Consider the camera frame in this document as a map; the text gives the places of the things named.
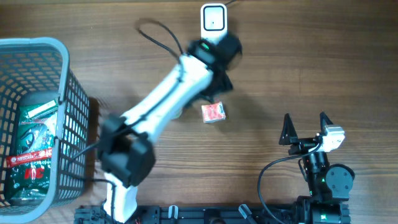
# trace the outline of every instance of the gray basket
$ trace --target gray basket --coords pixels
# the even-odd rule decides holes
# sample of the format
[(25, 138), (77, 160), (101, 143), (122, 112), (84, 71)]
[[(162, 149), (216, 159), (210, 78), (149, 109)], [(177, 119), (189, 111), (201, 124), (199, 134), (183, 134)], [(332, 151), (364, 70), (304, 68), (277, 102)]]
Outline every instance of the gray basket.
[[(20, 105), (58, 98), (58, 118), (47, 196), (36, 206), (14, 206), (4, 199), (6, 156), (14, 149)], [(85, 156), (65, 171), (72, 155), (86, 147), (89, 100), (69, 69), (69, 53), (58, 40), (0, 40), (0, 223), (25, 223), (48, 208), (65, 205), (84, 189)]]

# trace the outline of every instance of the wooden table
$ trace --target wooden table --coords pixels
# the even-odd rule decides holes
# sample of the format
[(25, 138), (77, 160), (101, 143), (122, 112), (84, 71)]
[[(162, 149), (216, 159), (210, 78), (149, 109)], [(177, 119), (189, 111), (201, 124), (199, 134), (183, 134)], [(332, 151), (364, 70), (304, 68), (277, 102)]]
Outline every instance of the wooden table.
[[(186, 46), (200, 36), (202, 4), (0, 6), (0, 37), (58, 38), (70, 51), (72, 70), (101, 111), (122, 113), (175, 65), (166, 51), (134, 30), (134, 21), (158, 19)], [(353, 223), (395, 223), (397, 9), (395, 1), (232, 4), (229, 29), (239, 35), (244, 57), (228, 73), (234, 91), (220, 97), (228, 119), (203, 124), (201, 101), (172, 121), (156, 145), (156, 166), (139, 187), (139, 203), (259, 203), (260, 170), (287, 156), (288, 147), (278, 145), (284, 114), (290, 113), (304, 138), (319, 131), (318, 115), (326, 111), (346, 131), (342, 146), (328, 157), (356, 173), (349, 201)], [(175, 46), (158, 27), (145, 30)], [(297, 161), (267, 171), (262, 186), (268, 202), (308, 195)], [(71, 223), (79, 205), (97, 205), (104, 199), (105, 186), (94, 188), (70, 205), (50, 209), (36, 223)]]

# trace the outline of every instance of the green package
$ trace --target green package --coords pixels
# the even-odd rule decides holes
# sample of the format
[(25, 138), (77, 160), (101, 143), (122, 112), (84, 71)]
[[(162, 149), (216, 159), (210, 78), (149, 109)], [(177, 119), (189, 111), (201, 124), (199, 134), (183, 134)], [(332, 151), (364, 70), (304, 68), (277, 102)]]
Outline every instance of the green package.
[(49, 189), (57, 112), (53, 112), (54, 108), (47, 108), (51, 113), (37, 109), (43, 105), (47, 104), (20, 107), (16, 150), (6, 158), (11, 169), (5, 197), (14, 205), (37, 203)]

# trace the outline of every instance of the small box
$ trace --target small box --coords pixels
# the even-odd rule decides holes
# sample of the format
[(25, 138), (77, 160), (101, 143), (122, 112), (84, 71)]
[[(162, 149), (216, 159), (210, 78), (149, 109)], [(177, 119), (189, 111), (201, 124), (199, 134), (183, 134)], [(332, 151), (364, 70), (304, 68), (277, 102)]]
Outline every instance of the small box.
[(218, 102), (212, 105), (202, 105), (201, 112), (203, 115), (204, 123), (213, 123), (216, 121), (224, 120), (226, 118), (222, 102)]

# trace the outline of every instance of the wire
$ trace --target wire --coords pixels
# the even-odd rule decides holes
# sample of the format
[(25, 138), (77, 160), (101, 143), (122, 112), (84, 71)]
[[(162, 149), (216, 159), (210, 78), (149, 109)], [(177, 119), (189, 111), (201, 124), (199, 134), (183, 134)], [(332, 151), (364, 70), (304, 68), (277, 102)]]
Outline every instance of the wire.
[(263, 199), (263, 197), (262, 197), (262, 195), (261, 195), (261, 177), (262, 177), (262, 175), (263, 175), (264, 172), (265, 172), (268, 168), (270, 168), (272, 165), (274, 165), (274, 164), (276, 164), (276, 163), (278, 163), (278, 162), (284, 162), (284, 161), (288, 161), (288, 160), (291, 160), (291, 159), (298, 159), (298, 158), (301, 158), (301, 157), (309, 156), (309, 155), (313, 154), (314, 152), (317, 152), (318, 149), (320, 148), (320, 146), (321, 146), (321, 144), (318, 144), (316, 147), (313, 148), (314, 150), (312, 150), (312, 151), (310, 151), (310, 152), (308, 152), (308, 153), (306, 153), (306, 154), (304, 154), (304, 155), (289, 156), (289, 157), (277, 159), (277, 160), (275, 160), (274, 162), (271, 162), (271, 163), (269, 163), (268, 165), (266, 165), (266, 166), (261, 170), (260, 175), (259, 175), (259, 180), (258, 180), (258, 182), (257, 182), (257, 192), (258, 192), (258, 194), (259, 194), (259, 198), (260, 198), (260, 201), (261, 201), (261, 203), (262, 203), (262, 206), (263, 206), (264, 209), (267, 211), (267, 213), (268, 213), (274, 220), (276, 220), (277, 222), (279, 222), (279, 223), (281, 223), (281, 224), (285, 224), (284, 222), (280, 221), (277, 217), (275, 217), (274, 214), (272, 214), (272, 212), (268, 209), (268, 207), (267, 207), (267, 205), (266, 205), (266, 203), (265, 203), (265, 201), (264, 201), (264, 199)]
[(233, 3), (233, 2), (236, 2), (236, 0), (230, 0), (229, 2), (225, 3), (224, 5), (227, 6), (227, 5), (229, 5), (229, 4)]
[(307, 175), (305, 175), (303, 166), (301, 166), (301, 161), (302, 161), (302, 160), (303, 160), (302, 158), (298, 160), (298, 162), (297, 162), (297, 163), (298, 163), (298, 167), (300, 168), (301, 174), (303, 174), (304, 180), (305, 180), (306, 182), (308, 182)]
[[(163, 49), (167, 50), (178, 62), (178, 64), (180, 65), (180, 75), (177, 78), (177, 81), (175, 82), (175, 84), (171, 87), (171, 89), (169, 90), (169, 92), (166, 93), (166, 95), (164, 95), (153, 107), (151, 107), (147, 112), (145, 112), (144, 114), (142, 114), (140, 116), (140, 118), (133, 122), (132, 124), (127, 125), (124, 129), (110, 135), (110, 137), (105, 138), (105, 139), (100, 139), (96, 142), (94, 142), (93, 144), (87, 146), (86, 148), (84, 148), (83, 150), (81, 150), (78, 154), (74, 155), (71, 159), (70, 162), (67, 163), (66, 165), (66, 171), (69, 172), (69, 164), (73, 163), (76, 161), (77, 158), (79, 158), (81, 155), (85, 154), (86, 152), (94, 149), (95, 147), (97, 147), (102, 141), (109, 141), (112, 138), (115, 138), (116, 136), (119, 136), (121, 134), (125, 134), (125, 133), (133, 133), (136, 136), (138, 136), (138, 133), (136, 133), (132, 127), (134, 127), (135, 125), (139, 124), (141, 121), (146, 120), (146, 118), (148, 117), (148, 115), (150, 115), (159, 105), (161, 105), (179, 86), (179, 84), (182, 82), (182, 78), (184, 76), (184, 67), (183, 67), (183, 63), (180, 60), (180, 56), (175, 53), (170, 47), (160, 43), (159, 41), (153, 39), (152, 37), (150, 37), (149, 35), (147, 35), (146, 33), (144, 33), (141, 30), (141, 25), (143, 24), (155, 24), (158, 26), (161, 26), (162, 28), (164, 28), (174, 39), (174, 41), (176, 42), (178, 49), (180, 51), (181, 54), (183, 54), (183, 50), (181, 48), (181, 44), (178, 41), (177, 37), (174, 35), (174, 33), (163, 23), (153, 20), (153, 19), (139, 19), (136, 22), (135, 28), (138, 31), (138, 33), (140, 33), (142, 36), (144, 36), (146, 39), (152, 41), (153, 43), (155, 43), (156, 45), (158, 45), (159, 47), (162, 47)], [(114, 198), (115, 198), (115, 189), (116, 189), (116, 184), (110, 180), (106, 180), (106, 179), (87, 179), (87, 178), (82, 178), (82, 177), (77, 177), (77, 179), (81, 179), (84, 181), (90, 180), (93, 182), (107, 182), (109, 184), (112, 185), (112, 199), (111, 199), (111, 218), (112, 218), (112, 223), (114, 223)]]

